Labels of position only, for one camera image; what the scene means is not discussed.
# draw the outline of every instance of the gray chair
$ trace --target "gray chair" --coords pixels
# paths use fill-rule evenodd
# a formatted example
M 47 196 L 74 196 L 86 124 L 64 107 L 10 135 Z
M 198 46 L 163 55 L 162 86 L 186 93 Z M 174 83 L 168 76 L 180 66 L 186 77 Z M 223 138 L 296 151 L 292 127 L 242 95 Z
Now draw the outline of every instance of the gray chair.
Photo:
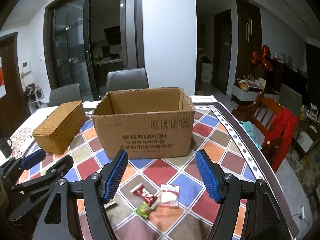
M 302 96 L 298 92 L 281 83 L 278 103 L 289 109 L 299 120 Z
M 78 83 L 54 89 L 50 92 L 48 106 L 59 106 L 63 103 L 82 101 L 80 86 Z
M 149 88 L 145 68 L 116 70 L 108 73 L 106 92 L 135 88 Z

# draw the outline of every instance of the checkered tablecloth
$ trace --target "checkered tablecloth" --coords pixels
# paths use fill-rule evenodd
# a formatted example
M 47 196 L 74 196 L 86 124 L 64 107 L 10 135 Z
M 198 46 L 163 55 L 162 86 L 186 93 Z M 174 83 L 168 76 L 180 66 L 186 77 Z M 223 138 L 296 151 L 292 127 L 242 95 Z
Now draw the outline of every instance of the checkered tablecloth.
M 225 172 L 242 180 L 263 178 L 243 141 L 214 106 L 196 106 L 193 142 L 186 157 L 167 159 L 129 160 L 128 167 L 115 197 L 117 206 L 107 212 L 112 227 L 121 240 L 135 239 L 205 239 L 217 216 L 219 205 L 209 198 L 195 163 L 199 149 L 206 150 L 212 161 Z M 106 156 L 92 120 L 88 116 L 79 133 L 64 155 L 74 159 L 74 166 L 65 175 L 69 182 L 85 179 L 111 162 Z M 24 171 L 20 183 L 37 178 L 64 155 L 50 155 L 29 171 Z M 130 190 L 143 183 L 152 193 L 159 194 L 160 184 L 180 185 L 179 208 L 158 207 L 144 220 L 133 211 L 142 204 Z M 241 201 L 234 240 L 239 239 L 243 227 L 246 201 Z M 84 238 L 91 239 L 84 202 L 78 200 L 78 211 Z

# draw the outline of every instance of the open cardboard box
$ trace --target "open cardboard box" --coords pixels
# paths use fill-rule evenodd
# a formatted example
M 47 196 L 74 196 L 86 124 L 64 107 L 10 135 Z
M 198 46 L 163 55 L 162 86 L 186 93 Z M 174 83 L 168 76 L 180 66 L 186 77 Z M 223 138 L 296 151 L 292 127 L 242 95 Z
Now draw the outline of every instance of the open cardboard box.
M 188 155 L 194 114 L 183 89 L 151 88 L 107 93 L 92 120 L 109 158 L 169 158 Z

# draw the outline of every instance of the blue gripper pad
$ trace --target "blue gripper pad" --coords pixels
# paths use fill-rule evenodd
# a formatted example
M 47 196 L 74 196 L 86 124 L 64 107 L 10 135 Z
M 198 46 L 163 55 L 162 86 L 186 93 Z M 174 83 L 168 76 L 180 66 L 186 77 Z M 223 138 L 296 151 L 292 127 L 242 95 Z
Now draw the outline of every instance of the blue gripper pad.
M 108 180 L 106 181 L 106 191 L 103 196 L 106 202 L 108 202 L 110 199 L 113 199 L 116 195 L 122 176 L 128 166 L 128 153 L 126 151 L 119 151 L 117 156 L 110 164 L 111 168 L 113 167 L 113 169 L 108 177 Z
M 212 164 L 210 158 L 208 157 L 205 151 L 203 152 L 198 151 L 196 153 L 196 166 L 208 191 L 209 197 L 212 198 L 216 203 L 219 203 L 222 198 L 222 196 L 219 193 L 219 182 L 217 181 L 212 169 L 210 168 L 207 162 L 210 161 L 210 163 Z
M 43 149 L 39 149 L 32 153 L 31 155 L 24 157 L 20 164 L 20 168 L 22 170 L 30 170 L 33 166 L 42 162 L 45 159 L 45 151 Z

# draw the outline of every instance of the basket lid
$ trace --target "basket lid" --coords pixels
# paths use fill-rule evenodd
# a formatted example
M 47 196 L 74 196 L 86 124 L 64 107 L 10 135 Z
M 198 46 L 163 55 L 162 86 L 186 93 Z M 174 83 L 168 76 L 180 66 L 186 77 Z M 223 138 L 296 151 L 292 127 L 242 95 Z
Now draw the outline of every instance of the basket lid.
M 82 101 L 61 104 L 34 131 L 35 135 L 52 134 L 60 124 L 80 105 Z

